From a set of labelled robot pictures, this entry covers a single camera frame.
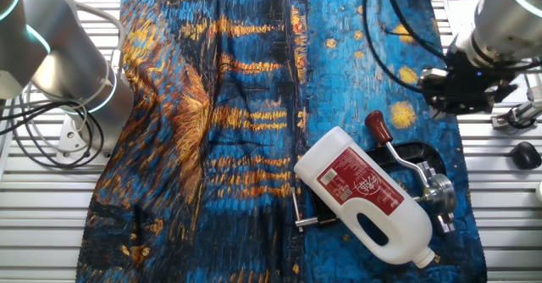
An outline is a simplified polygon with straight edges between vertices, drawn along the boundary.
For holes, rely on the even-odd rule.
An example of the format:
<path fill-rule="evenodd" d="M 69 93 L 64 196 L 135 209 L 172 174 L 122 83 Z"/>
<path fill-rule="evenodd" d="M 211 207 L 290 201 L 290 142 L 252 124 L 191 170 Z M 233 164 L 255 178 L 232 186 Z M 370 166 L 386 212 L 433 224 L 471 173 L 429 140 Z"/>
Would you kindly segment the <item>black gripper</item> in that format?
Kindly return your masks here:
<path fill-rule="evenodd" d="M 472 65 L 464 52 L 451 50 L 447 59 L 445 85 L 423 83 L 423 99 L 438 110 L 457 110 L 457 114 L 490 112 L 517 89 L 513 72 Z"/>

